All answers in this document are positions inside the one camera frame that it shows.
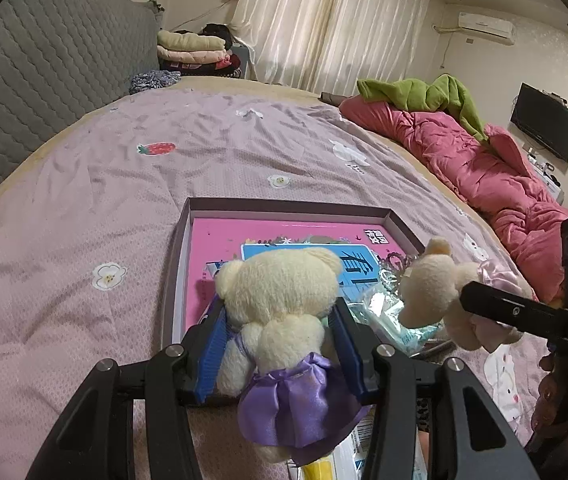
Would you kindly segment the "green white tissue pack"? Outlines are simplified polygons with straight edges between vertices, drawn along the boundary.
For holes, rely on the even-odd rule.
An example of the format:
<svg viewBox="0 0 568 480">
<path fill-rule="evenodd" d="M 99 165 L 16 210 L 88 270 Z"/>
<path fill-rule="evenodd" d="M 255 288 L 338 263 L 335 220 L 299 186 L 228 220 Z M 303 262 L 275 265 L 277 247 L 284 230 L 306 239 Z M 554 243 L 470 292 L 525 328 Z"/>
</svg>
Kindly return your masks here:
<svg viewBox="0 0 568 480">
<path fill-rule="evenodd" d="M 416 356 L 446 341 L 441 323 L 421 328 L 403 326 L 399 320 L 403 301 L 395 288 L 383 283 L 366 287 L 348 307 L 355 321 L 369 326 L 381 342 L 393 344 L 408 356 Z"/>
</svg>

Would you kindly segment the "teddy bear purple dress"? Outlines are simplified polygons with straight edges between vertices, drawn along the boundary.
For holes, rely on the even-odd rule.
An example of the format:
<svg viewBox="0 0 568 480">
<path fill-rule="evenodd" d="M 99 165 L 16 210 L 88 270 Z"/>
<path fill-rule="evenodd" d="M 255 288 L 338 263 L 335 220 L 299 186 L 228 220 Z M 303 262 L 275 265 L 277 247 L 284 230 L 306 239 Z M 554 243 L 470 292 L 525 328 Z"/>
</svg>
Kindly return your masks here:
<svg viewBox="0 0 568 480">
<path fill-rule="evenodd" d="M 367 413 L 349 390 L 323 322 L 336 300 L 320 318 L 289 314 L 243 326 L 232 323 L 222 300 L 233 335 L 217 390 L 237 399 L 239 431 L 261 460 L 311 464 L 331 454 Z"/>
</svg>

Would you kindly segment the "teddy bear pink bow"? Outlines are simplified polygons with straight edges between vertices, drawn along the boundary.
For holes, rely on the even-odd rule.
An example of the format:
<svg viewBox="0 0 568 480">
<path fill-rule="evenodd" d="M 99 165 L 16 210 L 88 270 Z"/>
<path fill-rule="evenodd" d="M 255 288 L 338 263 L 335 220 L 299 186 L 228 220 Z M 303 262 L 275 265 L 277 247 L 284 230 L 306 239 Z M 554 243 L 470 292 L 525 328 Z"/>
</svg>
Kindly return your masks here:
<svg viewBox="0 0 568 480">
<path fill-rule="evenodd" d="M 492 353 L 502 344 L 519 341 L 522 333 L 514 327 L 464 310 L 460 294 L 471 282 L 533 297 L 526 281 L 505 266 L 493 260 L 457 263 L 448 241 L 433 237 L 402 275 L 400 323 L 406 328 L 421 328 L 441 322 L 455 344 L 468 351 L 482 348 Z"/>
</svg>

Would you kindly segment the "pink and blue book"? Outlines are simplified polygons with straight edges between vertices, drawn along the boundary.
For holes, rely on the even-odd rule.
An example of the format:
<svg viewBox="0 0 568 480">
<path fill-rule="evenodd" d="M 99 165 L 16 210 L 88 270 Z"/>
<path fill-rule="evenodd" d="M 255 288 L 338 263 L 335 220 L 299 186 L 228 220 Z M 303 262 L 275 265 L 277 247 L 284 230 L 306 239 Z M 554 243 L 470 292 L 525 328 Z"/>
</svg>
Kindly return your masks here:
<svg viewBox="0 0 568 480">
<path fill-rule="evenodd" d="M 200 216 L 183 236 L 184 328 L 215 297 L 232 323 L 267 324 L 292 315 L 325 315 L 338 297 L 353 302 L 380 282 L 385 259 L 409 254 L 386 220 L 257 220 Z"/>
</svg>

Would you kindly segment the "pink quilted comforter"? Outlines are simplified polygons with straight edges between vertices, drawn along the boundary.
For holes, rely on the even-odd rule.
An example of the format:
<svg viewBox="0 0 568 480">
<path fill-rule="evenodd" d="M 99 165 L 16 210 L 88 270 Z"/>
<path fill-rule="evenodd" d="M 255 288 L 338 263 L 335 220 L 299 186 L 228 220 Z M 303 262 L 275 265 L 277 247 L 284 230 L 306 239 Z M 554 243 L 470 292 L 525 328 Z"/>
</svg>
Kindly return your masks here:
<svg viewBox="0 0 568 480">
<path fill-rule="evenodd" d="M 541 178 L 503 128 L 487 125 L 480 142 L 444 112 L 406 112 L 361 96 L 339 110 L 351 122 L 406 148 L 485 221 L 546 304 L 564 299 L 560 227 L 568 209 L 551 196 Z"/>
</svg>

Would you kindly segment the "yellow white wipes packet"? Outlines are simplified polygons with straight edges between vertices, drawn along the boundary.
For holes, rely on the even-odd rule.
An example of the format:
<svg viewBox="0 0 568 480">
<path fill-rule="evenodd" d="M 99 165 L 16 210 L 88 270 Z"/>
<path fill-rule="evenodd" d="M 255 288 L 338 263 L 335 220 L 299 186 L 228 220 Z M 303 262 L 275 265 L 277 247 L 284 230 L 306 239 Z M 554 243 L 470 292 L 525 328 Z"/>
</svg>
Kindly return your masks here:
<svg viewBox="0 0 568 480">
<path fill-rule="evenodd" d="M 375 412 L 370 411 L 331 454 L 305 466 L 296 466 L 289 460 L 286 463 L 288 478 L 291 480 L 361 479 L 371 446 L 374 415 Z"/>
</svg>

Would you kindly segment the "shallow grey cardboard box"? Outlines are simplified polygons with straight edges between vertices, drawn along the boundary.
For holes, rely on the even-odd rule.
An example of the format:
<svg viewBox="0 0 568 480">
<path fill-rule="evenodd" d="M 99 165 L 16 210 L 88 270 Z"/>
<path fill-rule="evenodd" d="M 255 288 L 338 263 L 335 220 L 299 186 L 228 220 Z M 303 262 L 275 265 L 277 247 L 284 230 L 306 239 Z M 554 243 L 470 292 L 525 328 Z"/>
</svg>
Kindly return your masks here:
<svg viewBox="0 0 568 480">
<path fill-rule="evenodd" d="M 160 342 L 181 341 L 215 296 L 238 328 L 290 315 L 309 328 L 334 299 L 357 300 L 377 284 L 383 260 L 423 249 L 391 209 L 191 197 L 169 250 Z"/>
</svg>

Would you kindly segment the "green fleece blanket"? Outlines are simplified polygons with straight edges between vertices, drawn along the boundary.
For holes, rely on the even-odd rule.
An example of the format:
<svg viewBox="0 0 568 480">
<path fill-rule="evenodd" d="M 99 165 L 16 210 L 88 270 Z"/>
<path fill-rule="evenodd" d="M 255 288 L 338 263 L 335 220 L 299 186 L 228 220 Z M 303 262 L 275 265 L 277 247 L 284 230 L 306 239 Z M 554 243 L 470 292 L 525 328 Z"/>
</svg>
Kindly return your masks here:
<svg viewBox="0 0 568 480">
<path fill-rule="evenodd" d="M 387 102 L 404 112 L 445 112 L 477 141 L 488 141 L 470 91 L 450 74 L 440 75 L 431 84 L 416 78 L 393 82 L 359 79 L 357 91 L 366 102 Z"/>
</svg>

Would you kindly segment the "blue patterned cloth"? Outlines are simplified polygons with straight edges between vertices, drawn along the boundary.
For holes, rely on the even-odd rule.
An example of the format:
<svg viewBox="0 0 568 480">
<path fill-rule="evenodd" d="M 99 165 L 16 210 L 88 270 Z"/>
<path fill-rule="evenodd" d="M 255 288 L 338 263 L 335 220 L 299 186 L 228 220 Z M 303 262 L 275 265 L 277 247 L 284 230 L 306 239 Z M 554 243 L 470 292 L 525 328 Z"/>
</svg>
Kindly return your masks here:
<svg viewBox="0 0 568 480">
<path fill-rule="evenodd" d="M 131 78 L 130 94 L 140 93 L 147 90 L 162 89 L 173 86 L 181 80 L 180 72 L 171 70 L 149 70 L 148 72 L 134 75 Z"/>
</svg>

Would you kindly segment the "stack of folded clothes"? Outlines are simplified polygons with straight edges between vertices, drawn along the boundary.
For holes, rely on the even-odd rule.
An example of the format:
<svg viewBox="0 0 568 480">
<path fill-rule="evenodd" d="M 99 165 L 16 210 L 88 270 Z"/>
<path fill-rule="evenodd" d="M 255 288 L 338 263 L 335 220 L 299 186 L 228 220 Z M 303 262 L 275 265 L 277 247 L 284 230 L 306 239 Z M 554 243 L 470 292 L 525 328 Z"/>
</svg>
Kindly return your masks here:
<svg viewBox="0 0 568 480">
<path fill-rule="evenodd" d="M 182 76 L 241 78 L 243 62 L 229 27 L 208 24 L 200 32 L 160 29 L 157 58 L 163 70 Z"/>
</svg>

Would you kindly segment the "grey quilted headboard cover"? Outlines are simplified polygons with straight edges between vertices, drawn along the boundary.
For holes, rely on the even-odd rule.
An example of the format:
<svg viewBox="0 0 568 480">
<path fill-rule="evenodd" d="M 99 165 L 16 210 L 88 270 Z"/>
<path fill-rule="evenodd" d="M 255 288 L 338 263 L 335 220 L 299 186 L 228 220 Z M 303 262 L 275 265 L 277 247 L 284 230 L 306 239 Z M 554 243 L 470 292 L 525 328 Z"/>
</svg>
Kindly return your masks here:
<svg viewBox="0 0 568 480">
<path fill-rule="evenodd" d="M 154 0 L 0 3 L 0 184 L 85 114 L 158 66 Z"/>
</svg>

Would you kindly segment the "cream sheer curtains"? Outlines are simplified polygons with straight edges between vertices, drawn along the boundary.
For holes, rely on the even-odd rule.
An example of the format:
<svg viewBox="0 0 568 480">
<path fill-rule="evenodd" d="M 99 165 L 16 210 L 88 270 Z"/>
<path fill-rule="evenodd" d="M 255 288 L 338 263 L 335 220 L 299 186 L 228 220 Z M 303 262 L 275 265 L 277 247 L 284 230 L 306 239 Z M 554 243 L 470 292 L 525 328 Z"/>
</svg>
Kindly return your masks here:
<svg viewBox="0 0 568 480">
<path fill-rule="evenodd" d="M 238 0 L 229 29 L 247 47 L 248 76 L 351 96 L 357 81 L 404 78 L 430 0 Z"/>
</svg>

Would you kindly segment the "black wall television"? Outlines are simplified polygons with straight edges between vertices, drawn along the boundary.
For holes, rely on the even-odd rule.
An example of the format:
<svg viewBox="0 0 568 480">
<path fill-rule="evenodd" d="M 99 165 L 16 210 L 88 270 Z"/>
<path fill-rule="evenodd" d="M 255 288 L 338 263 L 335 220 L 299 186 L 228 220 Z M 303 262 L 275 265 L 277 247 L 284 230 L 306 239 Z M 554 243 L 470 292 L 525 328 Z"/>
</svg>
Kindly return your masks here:
<svg viewBox="0 0 568 480">
<path fill-rule="evenodd" d="M 562 99 L 523 82 L 510 121 L 557 158 L 568 162 L 568 106 Z"/>
</svg>

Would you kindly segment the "white wall air conditioner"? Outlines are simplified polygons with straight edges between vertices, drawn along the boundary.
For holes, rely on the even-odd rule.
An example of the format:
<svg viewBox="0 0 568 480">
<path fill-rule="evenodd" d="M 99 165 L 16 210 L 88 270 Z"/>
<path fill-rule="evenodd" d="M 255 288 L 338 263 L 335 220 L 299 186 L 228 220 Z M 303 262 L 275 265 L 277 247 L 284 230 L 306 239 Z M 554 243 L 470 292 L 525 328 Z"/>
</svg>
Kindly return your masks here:
<svg viewBox="0 0 568 480">
<path fill-rule="evenodd" d="M 464 32 L 472 32 L 502 44 L 513 44 L 515 26 L 510 21 L 483 14 L 459 12 L 457 24 Z"/>
</svg>

